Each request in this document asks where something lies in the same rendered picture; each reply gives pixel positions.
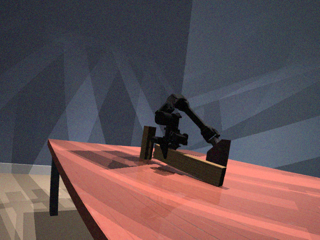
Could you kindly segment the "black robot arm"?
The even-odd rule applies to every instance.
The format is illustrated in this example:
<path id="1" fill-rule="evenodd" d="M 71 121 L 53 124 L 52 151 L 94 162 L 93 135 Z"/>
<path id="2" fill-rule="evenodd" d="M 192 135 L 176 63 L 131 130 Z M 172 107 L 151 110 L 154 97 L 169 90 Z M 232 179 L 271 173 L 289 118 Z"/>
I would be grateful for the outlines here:
<path id="1" fill-rule="evenodd" d="M 188 117 L 200 128 L 200 133 L 208 144 L 210 143 L 214 147 L 219 141 L 221 141 L 218 138 L 221 136 L 219 132 L 210 125 L 205 124 L 201 118 L 190 108 L 188 100 L 181 94 L 171 94 L 167 98 L 167 101 L 162 105 L 162 107 L 155 112 L 155 123 L 158 125 L 179 127 L 179 120 L 182 118 L 182 116 L 180 113 L 172 113 L 175 108 L 185 112 Z M 170 131 L 168 139 L 173 139 L 176 143 L 183 144 L 188 140 L 188 134 L 181 134 L 180 130 L 177 132 Z"/>

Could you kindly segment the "brown wooden post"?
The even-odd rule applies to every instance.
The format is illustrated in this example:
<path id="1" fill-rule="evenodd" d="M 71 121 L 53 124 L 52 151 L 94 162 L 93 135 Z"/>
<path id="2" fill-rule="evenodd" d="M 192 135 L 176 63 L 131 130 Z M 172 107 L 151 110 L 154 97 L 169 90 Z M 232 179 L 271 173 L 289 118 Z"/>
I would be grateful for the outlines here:
<path id="1" fill-rule="evenodd" d="M 140 158 L 145 160 L 152 160 L 154 143 L 151 142 L 151 138 L 156 135 L 156 127 L 145 126 L 143 128 Z"/>

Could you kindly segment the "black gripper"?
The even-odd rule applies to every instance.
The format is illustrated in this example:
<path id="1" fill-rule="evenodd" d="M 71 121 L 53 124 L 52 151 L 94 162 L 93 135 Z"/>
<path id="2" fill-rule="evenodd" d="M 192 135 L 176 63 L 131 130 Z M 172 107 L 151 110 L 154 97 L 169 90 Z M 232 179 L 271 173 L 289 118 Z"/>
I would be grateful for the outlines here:
<path id="1" fill-rule="evenodd" d="M 180 144 L 187 146 L 188 141 L 184 141 L 184 143 L 177 143 L 173 139 L 168 139 L 171 131 L 177 132 L 178 130 L 180 130 L 180 129 L 178 129 L 178 127 L 166 126 L 166 128 L 164 127 L 164 130 L 165 130 L 165 136 L 163 136 L 163 137 L 153 136 L 151 138 L 151 143 L 155 143 L 160 146 L 160 148 L 162 150 L 163 157 L 166 160 L 167 154 L 168 154 L 168 148 L 177 150 L 177 148 L 179 148 L 181 146 Z M 171 144 L 169 144 L 169 143 L 171 143 Z"/>

